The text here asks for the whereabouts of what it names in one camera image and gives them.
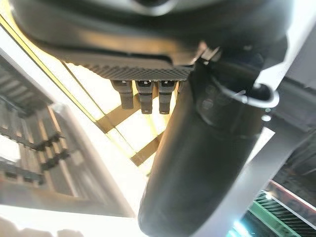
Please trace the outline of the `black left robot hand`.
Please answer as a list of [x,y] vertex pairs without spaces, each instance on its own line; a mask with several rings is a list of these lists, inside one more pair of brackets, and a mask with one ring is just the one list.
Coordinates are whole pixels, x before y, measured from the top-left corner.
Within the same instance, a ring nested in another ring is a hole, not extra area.
[[131,109],[170,114],[138,212],[151,237],[190,237],[214,213],[279,103],[260,73],[288,47],[291,0],[11,0],[46,53],[111,81]]

